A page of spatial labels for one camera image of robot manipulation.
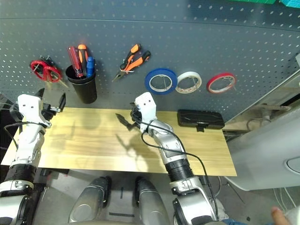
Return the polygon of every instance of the blue screwdriver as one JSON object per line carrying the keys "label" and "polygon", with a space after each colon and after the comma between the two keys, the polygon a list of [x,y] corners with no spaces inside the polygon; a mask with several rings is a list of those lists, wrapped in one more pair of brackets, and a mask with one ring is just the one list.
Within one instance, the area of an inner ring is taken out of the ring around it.
{"label": "blue screwdriver", "polygon": [[95,59],[91,56],[88,57],[88,62],[86,65],[86,70],[87,70],[87,74],[86,77],[89,78],[91,76],[93,76],[94,71],[95,71]]}

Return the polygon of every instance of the tape roll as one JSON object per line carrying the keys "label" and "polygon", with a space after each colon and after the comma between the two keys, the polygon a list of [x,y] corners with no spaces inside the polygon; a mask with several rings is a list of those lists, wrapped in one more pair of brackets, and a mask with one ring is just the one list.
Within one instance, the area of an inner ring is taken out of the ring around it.
{"label": "tape roll", "polygon": [[[187,78],[196,78],[197,79],[197,82],[195,83],[194,86],[190,87],[190,88],[180,88],[178,85],[179,83],[184,80],[184,79],[187,79]],[[179,75],[177,77],[177,87],[176,87],[176,90],[178,93],[180,94],[189,94],[189,93],[192,93],[194,92],[195,90],[197,90],[202,84],[202,79],[200,77],[200,75],[196,72],[185,72],[181,75]]]}
{"label": "tape roll", "polygon": [[[156,78],[156,77],[166,77],[167,79],[170,80],[170,84],[163,89],[158,89],[153,87],[151,84],[151,81]],[[174,91],[174,89],[177,86],[177,77],[176,74],[171,71],[170,69],[165,69],[165,68],[158,68],[150,71],[145,78],[145,86],[148,91],[157,94],[157,95],[166,95],[169,94],[170,92]]]}
{"label": "tape roll", "polygon": [[[211,89],[211,86],[212,86],[212,84],[213,84],[215,81],[220,80],[220,79],[224,79],[224,78],[229,78],[229,79],[231,79],[229,85],[227,85],[227,86],[224,87],[224,88],[218,89],[218,90],[213,90],[213,89]],[[221,74],[218,74],[218,75],[214,76],[213,78],[211,78],[211,79],[207,82],[206,88],[207,88],[207,90],[208,90],[210,93],[220,94],[220,93],[224,93],[224,92],[230,90],[231,88],[234,87],[235,84],[236,84],[236,77],[235,77],[232,73],[221,73]]]}

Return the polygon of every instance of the blue tape roll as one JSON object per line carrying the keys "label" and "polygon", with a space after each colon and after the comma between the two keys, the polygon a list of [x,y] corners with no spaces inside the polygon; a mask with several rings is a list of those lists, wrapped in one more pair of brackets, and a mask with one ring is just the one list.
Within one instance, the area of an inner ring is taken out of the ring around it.
{"label": "blue tape roll", "polygon": [[[158,75],[164,75],[167,76],[170,80],[171,80],[171,84],[168,87],[168,90],[165,91],[159,91],[158,89],[154,88],[151,86],[151,80],[152,78],[154,78],[155,76]],[[166,95],[169,94],[170,92],[174,91],[176,86],[177,86],[177,76],[176,74],[171,71],[170,69],[165,69],[165,68],[158,68],[158,69],[154,69],[152,71],[150,71],[146,78],[145,78],[145,86],[147,88],[148,91],[157,94],[157,95]]]}

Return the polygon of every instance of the pliers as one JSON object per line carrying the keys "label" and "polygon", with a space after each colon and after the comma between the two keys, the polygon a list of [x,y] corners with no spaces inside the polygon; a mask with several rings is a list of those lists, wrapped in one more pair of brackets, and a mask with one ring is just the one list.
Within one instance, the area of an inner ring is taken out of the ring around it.
{"label": "pliers", "polygon": [[141,44],[136,44],[130,49],[130,52],[128,53],[126,59],[124,60],[124,63],[120,65],[120,70],[117,72],[112,82],[114,82],[117,79],[120,79],[122,76],[124,76],[124,74],[133,72],[131,71],[132,69],[142,65],[146,60],[148,60],[148,58],[151,56],[151,53],[149,51],[145,51],[140,58],[133,61],[133,57],[139,50],[141,50],[141,48],[142,48]]}

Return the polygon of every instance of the green object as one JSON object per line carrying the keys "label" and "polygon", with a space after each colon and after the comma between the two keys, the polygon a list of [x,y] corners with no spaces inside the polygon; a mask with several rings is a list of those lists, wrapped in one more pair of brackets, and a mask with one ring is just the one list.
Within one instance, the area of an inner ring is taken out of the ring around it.
{"label": "green object", "polygon": [[246,2],[273,4],[276,0],[231,0],[231,1],[246,1]]}

